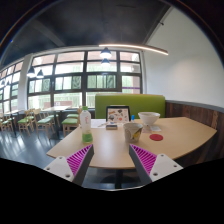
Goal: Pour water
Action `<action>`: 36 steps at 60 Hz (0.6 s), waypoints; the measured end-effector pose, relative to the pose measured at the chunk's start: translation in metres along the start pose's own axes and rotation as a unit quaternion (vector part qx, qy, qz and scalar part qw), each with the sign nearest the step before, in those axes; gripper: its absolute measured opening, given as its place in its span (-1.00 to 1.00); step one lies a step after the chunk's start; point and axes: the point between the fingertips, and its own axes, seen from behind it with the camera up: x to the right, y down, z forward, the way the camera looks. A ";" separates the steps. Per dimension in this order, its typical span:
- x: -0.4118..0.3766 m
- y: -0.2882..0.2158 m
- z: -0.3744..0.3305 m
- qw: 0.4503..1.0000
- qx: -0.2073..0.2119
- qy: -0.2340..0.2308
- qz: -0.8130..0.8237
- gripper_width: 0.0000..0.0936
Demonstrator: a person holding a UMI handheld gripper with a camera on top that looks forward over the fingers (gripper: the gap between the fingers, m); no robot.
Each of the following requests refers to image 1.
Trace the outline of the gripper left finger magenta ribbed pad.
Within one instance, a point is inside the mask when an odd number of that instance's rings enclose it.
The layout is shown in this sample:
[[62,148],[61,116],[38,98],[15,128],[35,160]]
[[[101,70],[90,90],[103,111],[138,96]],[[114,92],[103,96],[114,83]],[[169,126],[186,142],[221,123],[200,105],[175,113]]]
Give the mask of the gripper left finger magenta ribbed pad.
[[93,155],[90,144],[68,157],[58,156],[44,170],[81,186]]

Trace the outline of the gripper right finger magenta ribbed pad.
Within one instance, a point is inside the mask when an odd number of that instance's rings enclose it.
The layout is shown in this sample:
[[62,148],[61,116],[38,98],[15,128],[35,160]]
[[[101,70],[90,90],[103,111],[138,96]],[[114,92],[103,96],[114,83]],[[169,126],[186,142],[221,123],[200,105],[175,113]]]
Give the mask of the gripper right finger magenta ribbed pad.
[[143,185],[155,182],[182,169],[182,166],[167,155],[155,155],[133,144],[129,145],[129,155]]

